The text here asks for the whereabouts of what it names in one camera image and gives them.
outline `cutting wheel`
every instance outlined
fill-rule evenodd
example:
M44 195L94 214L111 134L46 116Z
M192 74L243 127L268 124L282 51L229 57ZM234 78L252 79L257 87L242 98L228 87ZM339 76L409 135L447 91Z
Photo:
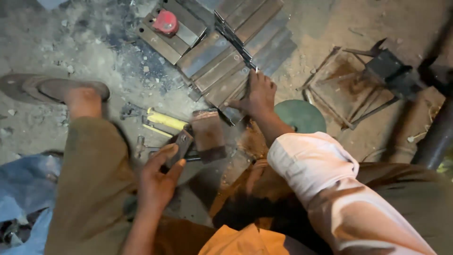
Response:
M286 100L277 104L274 111L297 133L311 134L327 131L324 116L318 108L306 101Z

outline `man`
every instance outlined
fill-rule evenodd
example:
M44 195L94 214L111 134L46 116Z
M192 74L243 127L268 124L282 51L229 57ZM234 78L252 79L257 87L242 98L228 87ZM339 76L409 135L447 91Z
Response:
M101 117L108 89L99 83L16 79L69 109L71 123L46 255L314 254L290 237L253 224L239 232L226 226L216 232L162 216L186 163L180 160L167 174L159 172L176 153L174 144L154 154L140 173L138 209L130 223L123 209L125 200L134 195L136 179L128 166L126 144ZM392 205L356 179L359 164L337 141L320 132L296 134L279 119L273 111L277 86L269 77L252 70L249 82L249 97L230 106L257 122L270 146L269 164L288 182L312 227L334 254L435 254ZM452 192L446 191L452 191L451 183L409 165L365 168L372 174L364 176L363 183L399 211L406 210L406 218L439 254L450 252L453 200Z

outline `metal pipe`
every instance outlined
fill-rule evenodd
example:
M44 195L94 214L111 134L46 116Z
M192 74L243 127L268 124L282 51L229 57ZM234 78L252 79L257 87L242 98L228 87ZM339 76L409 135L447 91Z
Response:
M410 163L437 170L452 141L453 98L446 98L426 136L417 144L417 152Z

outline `red magnet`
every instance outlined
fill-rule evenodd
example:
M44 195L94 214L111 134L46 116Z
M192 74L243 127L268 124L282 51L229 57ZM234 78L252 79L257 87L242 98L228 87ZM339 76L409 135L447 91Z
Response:
M179 25L176 16L172 12L161 10L153 27L164 34L172 35L178 31Z

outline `workshop floor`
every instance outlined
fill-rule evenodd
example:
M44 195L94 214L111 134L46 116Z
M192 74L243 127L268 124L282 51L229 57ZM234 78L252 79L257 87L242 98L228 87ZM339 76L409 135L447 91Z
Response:
M295 89L319 67L333 46L369 49L376 41L389 37L399 42L399 49L415 63L431 42L442 23L442 14L449 0L285 0L284 9L291 14L288 27L293 41L299 46L273 75L278 84L276 103L287 99L301 99ZM113 96L108 105L108 116L125 133L130 145L138 135L145 135L145 143L159 147L166 137L144 129L140 121L119 120L119 112L126 102L144 108L155 107L182 120L192 111L207 108L200 100L193 102L190 92L169 63L134 34L134 25L154 7L156 0L73 0L59 9L44 10L36 0L3 0L0 2L0 75L8 72L37 73L106 83ZM344 56L349 69L357 63ZM451 65L453 58L447 57ZM425 131L430 124L428 110L442 104L435 91L425 91L415 104L411 125L392 134L394 124L404 108L397 103L365 120L355 131L340 132L333 117L323 111L328 133L358 160L379 160L380 152L389 143L403 147L396 158L408 162L415 143L408 136ZM21 155L49 149L63 150L67 135L67 111L60 105L29 105L11 100L0 93L0 128L11 128L12 134L2 132L0 164ZM248 154L236 153L235 139L240 127L229 128L228 151L234 155L219 164L192 164L184 173L183 184L170 214L210 225L209 201L224 189L250 164Z

